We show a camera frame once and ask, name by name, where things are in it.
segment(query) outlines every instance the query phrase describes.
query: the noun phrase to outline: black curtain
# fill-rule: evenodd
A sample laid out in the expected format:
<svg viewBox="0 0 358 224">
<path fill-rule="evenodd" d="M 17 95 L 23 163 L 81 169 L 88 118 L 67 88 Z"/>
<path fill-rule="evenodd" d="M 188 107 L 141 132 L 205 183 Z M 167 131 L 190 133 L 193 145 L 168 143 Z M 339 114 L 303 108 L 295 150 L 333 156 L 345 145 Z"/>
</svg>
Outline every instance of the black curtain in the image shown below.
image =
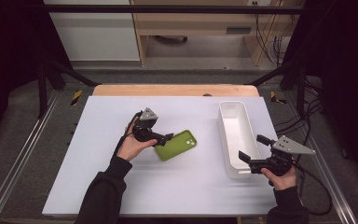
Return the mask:
<svg viewBox="0 0 358 224">
<path fill-rule="evenodd" d="M 37 79 L 37 68 L 49 59 L 72 69 L 49 14 L 23 9 L 43 0 L 0 0 L 0 120 L 8 94 Z M 59 72 L 49 70 L 53 77 Z"/>
<path fill-rule="evenodd" d="M 294 52 L 315 18 L 300 21 L 286 54 Z M 350 158 L 358 161 L 358 1 L 337 1 L 318 29 L 302 63 L 306 75 L 320 77 L 327 115 Z"/>
</svg>

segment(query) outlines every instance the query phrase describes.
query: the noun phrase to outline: white container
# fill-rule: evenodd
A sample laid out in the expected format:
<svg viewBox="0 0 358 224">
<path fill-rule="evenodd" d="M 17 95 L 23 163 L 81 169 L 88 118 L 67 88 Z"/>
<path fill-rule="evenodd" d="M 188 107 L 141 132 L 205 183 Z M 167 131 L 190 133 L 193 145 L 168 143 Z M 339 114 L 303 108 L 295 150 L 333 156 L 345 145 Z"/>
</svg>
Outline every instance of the white container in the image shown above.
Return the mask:
<svg viewBox="0 0 358 224">
<path fill-rule="evenodd" d="M 225 101 L 220 103 L 219 108 L 219 131 L 227 175 L 233 179 L 249 177 L 249 165 L 238 158 L 238 153 L 242 151 L 252 160 L 260 160 L 260 154 L 245 104 Z"/>
</svg>

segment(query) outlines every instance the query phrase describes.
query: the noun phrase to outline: white tabletop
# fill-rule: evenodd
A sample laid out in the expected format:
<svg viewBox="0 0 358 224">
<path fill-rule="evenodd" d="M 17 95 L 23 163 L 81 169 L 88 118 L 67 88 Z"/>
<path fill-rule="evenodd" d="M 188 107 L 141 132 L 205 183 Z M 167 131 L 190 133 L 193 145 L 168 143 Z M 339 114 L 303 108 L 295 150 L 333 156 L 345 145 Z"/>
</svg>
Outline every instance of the white tabletop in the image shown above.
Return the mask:
<svg viewBox="0 0 358 224">
<path fill-rule="evenodd" d="M 277 139 L 261 97 L 91 96 L 77 125 L 43 214 L 75 216 L 96 174 L 108 166 L 133 115 L 147 107 L 158 115 L 155 133 L 190 130 L 196 147 L 168 161 L 147 148 L 131 161 L 120 214 L 126 217 L 219 217 L 266 214 L 275 206 L 262 175 L 234 180 L 225 170 L 218 130 L 219 103 L 245 103 L 254 134 Z M 262 158 L 269 147 L 257 143 Z"/>
</svg>

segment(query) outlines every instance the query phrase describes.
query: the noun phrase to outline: phone case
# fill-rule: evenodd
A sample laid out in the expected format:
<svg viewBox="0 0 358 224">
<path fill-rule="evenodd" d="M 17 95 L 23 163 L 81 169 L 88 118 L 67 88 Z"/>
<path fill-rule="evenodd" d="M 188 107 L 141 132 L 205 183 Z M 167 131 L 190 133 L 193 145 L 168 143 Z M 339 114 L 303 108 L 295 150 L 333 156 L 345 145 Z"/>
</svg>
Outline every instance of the phone case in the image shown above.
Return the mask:
<svg viewBox="0 0 358 224">
<path fill-rule="evenodd" d="M 167 161 L 197 145 L 197 140 L 189 130 L 177 133 L 165 146 L 155 146 L 162 161 Z"/>
</svg>

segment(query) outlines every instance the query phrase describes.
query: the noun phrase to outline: hand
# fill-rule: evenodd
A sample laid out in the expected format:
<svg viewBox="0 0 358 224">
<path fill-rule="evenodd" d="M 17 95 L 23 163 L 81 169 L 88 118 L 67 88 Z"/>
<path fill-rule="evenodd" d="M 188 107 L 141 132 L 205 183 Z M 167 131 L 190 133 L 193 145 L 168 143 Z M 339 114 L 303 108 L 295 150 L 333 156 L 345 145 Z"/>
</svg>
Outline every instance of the hand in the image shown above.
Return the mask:
<svg viewBox="0 0 358 224">
<path fill-rule="evenodd" d="M 155 145 L 158 141 L 157 139 L 152 139 L 147 142 L 140 142 L 140 141 L 136 140 L 132 134 L 132 128 L 133 128 L 134 122 L 131 124 L 129 130 L 126 132 L 127 137 L 124 140 L 123 144 L 121 145 L 120 149 L 118 150 L 118 154 L 117 154 L 118 157 L 120 157 L 126 161 L 132 160 L 133 158 L 138 156 L 138 154 L 142 150 L 144 150 L 147 147 L 151 147 L 151 146 Z"/>
<path fill-rule="evenodd" d="M 276 190 L 289 189 L 296 185 L 296 169 L 294 166 L 282 176 L 273 174 L 267 168 L 262 168 L 261 173 L 272 182 Z"/>
</svg>

